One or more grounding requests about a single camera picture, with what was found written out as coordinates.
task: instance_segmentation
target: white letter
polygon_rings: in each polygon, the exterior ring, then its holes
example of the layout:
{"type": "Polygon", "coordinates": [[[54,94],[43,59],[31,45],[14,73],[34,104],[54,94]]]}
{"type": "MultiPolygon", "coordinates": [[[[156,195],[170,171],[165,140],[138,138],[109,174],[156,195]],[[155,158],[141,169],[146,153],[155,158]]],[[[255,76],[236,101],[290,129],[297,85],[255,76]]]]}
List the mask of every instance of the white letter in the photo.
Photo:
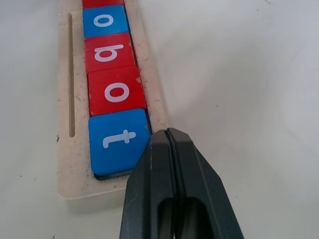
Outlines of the white letter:
{"type": "Polygon", "coordinates": [[[112,135],[105,137],[103,139],[103,147],[108,148],[109,143],[117,142],[117,141],[122,141],[124,140],[124,143],[129,143],[131,138],[135,138],[136,133],[135,132],[128,132],[126,129],[123,131],[122,134],[117,134],[117,135],[112,135]]]}
{"type": "Polygon", "coordinates": [[[96,25],[98,27],[109,26],[109,25],[112,25],[112,23],[113,23],[113,17],[111,15],[108,15],[108,14],[103,14],[103,15],[99,15],[96,18],[94,18],[93,22],[94,22],[94,25],[96,25]],[[99,20],[101,18],[107,18],[109,21],[106,23],[99,23],[99,20]]]}
{"type": "Polygon", "coordinates": [[[123,45],[116,45],[116,46],[106,46],[106,47],[96,48],[96,49],[94,49],[94,51],[96,52],[95,56],[94,56],[95,60],[97,60],[99,62],[112,61],[118,56],[116,49],[122,49],[123,47],[124,47],[123,45]],[[102,56],[100,56],[100,54],[103,51],[110,51],[112,53],[112,55],[107,56],[107,57],[102,57],[102,56]]]}
{"type": "Polygon", "coordinates": [[[105,94],[105,98],[110,102],[121,102],[126,100],[126,98],[130,94],[130,90],[129,90],[129,87],[125,85],[124,83],[113,83],[113,84],[110,84],[105,89],[104,94],[105,94]],[[115,88],[122,88],[124,90],[124,93],[121,96],[116,96],[116,97],[111,96],[110,92],[111,90],[115,88]]]}

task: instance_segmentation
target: groove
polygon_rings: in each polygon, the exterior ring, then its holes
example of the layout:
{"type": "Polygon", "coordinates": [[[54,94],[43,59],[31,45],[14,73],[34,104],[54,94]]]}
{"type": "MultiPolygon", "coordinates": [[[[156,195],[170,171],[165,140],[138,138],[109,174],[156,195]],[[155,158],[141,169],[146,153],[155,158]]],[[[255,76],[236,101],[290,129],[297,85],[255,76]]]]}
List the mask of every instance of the groove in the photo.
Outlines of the groove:
{"type": "Polygon", "coordinates": [[[75,136],[75,114],[74,114],[74,65],[73,65],[73,26],[72,14],[68,14],[68,58],[69,58],[69,135],[75,136]]]}

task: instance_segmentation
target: white surface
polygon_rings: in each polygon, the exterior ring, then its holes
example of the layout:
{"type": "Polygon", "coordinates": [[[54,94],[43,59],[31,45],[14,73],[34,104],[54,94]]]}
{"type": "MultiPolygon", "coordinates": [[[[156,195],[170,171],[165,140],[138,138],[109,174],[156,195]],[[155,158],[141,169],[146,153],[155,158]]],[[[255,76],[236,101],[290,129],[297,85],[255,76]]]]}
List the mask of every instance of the white surface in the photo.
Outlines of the white surface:
{"type": "MultiPolygon", "coordinates": [[[[269,2],[140,5],[171,125],[221,176],[245,238],[317,238],[319,2],[269,2]]],[[[57,1],[2,3],[0,237],[116,239],[123,191],[56,193],[56,33],[57,1]]]]}

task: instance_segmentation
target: blue letter tile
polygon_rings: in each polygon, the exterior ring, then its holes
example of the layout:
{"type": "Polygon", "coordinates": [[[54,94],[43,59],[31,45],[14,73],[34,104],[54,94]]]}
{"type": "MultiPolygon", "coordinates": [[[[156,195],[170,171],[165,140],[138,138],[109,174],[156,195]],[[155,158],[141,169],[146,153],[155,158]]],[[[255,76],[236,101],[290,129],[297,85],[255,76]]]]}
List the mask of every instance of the blue letter tile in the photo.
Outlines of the blue letter tile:
{"type": "Polygon", "coordinates": [[[122,5],[83,10],[83,28],[85,38],[129,32],[122,5]]]}
{"type": "Polygon", "coordinates": [[[89,119],[91,168],[107,176],[135,168],[150,137],[143,109],[89,119]]]}

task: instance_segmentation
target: red letter tile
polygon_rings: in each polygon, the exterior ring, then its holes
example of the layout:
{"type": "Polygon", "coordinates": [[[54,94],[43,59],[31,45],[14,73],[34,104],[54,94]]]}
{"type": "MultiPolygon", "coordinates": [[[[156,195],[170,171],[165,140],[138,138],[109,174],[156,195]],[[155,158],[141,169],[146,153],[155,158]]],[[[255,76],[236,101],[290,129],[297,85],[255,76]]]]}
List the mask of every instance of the red letter tile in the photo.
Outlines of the red letter tile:
{"type": "Polygon", "coordinates": [[[111,5],[122,5],[124,6],[123,0],[83,0],[83,9],[111,6],[111,5]]]}
{"type": "Polygon", "coordinates": [[[87,74],[135,64],[128,33],[87,38],[84,52],[87,74]]]}
{"type": "Polygon", "coordinates": [[[92,116],[146,109],[139,69],[136,66],[90,73],[89,92],[92,116]]]}

